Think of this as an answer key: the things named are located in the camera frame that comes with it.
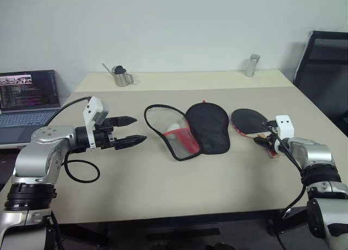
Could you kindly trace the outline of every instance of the ping pong paddle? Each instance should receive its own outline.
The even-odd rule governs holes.
[[[268,121],[265,116],[251,109],[238,109],[232,112],[231,123],[233,128],[242,136],[254,138],[254,141],[259,144],[257,137],[266,138],[271,133],[262,125]],[[279,155],[271,149],[266,149],[271,158],[278,158]]]

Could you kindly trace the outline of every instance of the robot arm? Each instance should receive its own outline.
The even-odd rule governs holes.
[[[122,149],[146,139],[140,135],[114,138],[115,126],[136,119],[105,118],[107,114],[100,99],[92,97],[84,110],[85,127],[47,126],[33,133],[30,144],[17,156],[5,209],[0,212],[0,250],[54,248],[50,203],[57,195],[54,185],[66,155],[96,147]]]
[[[341,182],[330,149],[312,140],[294,137],[289,116],[267,122],[298,162],[301,182],[307,187],[307,218],[310,232],[326,241],[330,249],[348,249],[348,187]],[[270,142],[284,155],[278,140]]]

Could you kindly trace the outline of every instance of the laptop screen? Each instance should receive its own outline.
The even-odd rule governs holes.
[[[58,108],[54,70],[0,73],[2,111]]]

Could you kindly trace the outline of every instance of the mesh pocket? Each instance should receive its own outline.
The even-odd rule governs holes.
[[[201,153],[201,146],[191,133],[185,115],[167,105],[152,105],[146,108],[147,125],[166,143],[176,160],[186,160]]]

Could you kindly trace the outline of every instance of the laptop keyboard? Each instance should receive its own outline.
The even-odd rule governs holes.
[[[54,113],[55,111],[1,114],[0,128],[44,125]]]

